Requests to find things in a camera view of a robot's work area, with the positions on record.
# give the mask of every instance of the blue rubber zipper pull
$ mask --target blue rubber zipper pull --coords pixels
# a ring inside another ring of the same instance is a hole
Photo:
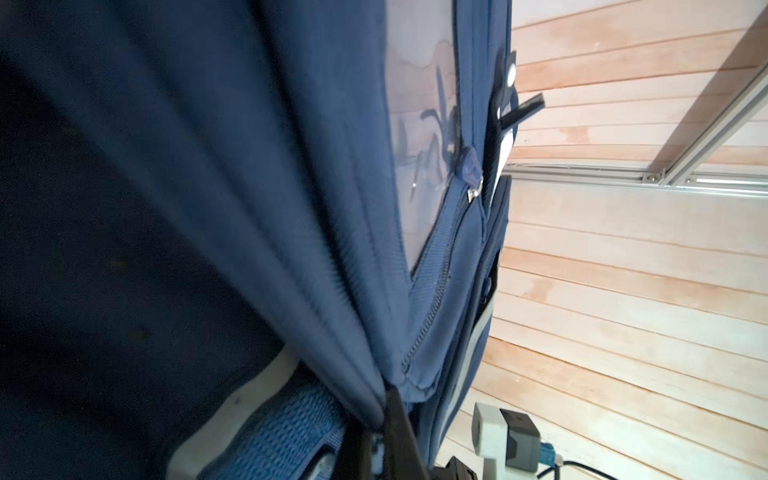
[[[458,162],[456,175],[467,184],[467,200],[469,203],[480,196],[482,192],[482,167],[478,160],[478,154],[473,147],[467,147],[462,152],[462,159]]]

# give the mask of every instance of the gray reflective strip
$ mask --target gray reflective strip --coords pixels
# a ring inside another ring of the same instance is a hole
[[[493,304],[495,301],[496,292],[491,295],[491,299],[488,301],[488,305],[485,306],[485,310],[482,311],[478,322],[472,329],[472,334],[469,337],[469,344],[467,344],[467,350],[464,353],[464,359],[462,359],[461,370],[458,372],[458,381],[456,382],[456,386],[454,387],[453,393],[451,394],[451,401],[448,403],[448,409],[445,411],[445,415],[442,418],[442,425],[440,426],[439,430],[441,437],[445,434],[448,417],[451,415],[451,412],[453,412],[453,409],[456,408],[458,396],[462,392],[462,387],[464,386],[464,382],[467,379],[467,373],[469,373],[469,364],[472,363],[472,355],[475,353],[475,348],[477,348],[478,342],[480,341],[480,335],[485,329],[485,326],[488,325],[488,322],[491,321],[491,316],[493,315]]]
[[[288,383],[299,360],[284,346],[264,370],[235,390],[205,424],[176,450],[166,480],[193,480],[230,445],[248,418]]]

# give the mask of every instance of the blue mesh fabric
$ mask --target blue mesh fabric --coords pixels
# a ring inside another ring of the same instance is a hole
[[[251,416],[230,448],[199,478],[299,478],[320,447],[338,451],[343,426],[339,402],[302,368]]]

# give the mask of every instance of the cable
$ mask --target cable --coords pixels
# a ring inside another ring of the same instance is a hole
[[[570,465],[570,466],[578,467],[578,468],[583,468],[584,470],[586,470],[588,472],[592,472],[592,473],[594,473],[596,475],[600,475],[603,478],[607,478],[607,480],[618,480],[618,478],[616,478],[614,476],[611,476],[611,475],[609,475],[607,473],[603,473],[600,470],[597,470],[596,468],[593,468],[593,467],[591,467],[589,465],[584,465],[583,463],[573,462],[571,460],[566,460],[565,462],[563,462],[563,466],[565,467],[566,465]],[[560,480],[560,467],[558,467],[558,466],[547,468],[546,470],[544,470],[540,474],[536,475],[536,478],[544,478],[546,475],[549,474],[549,472],[553,472],[553,471],[554,471],[554,480]]]

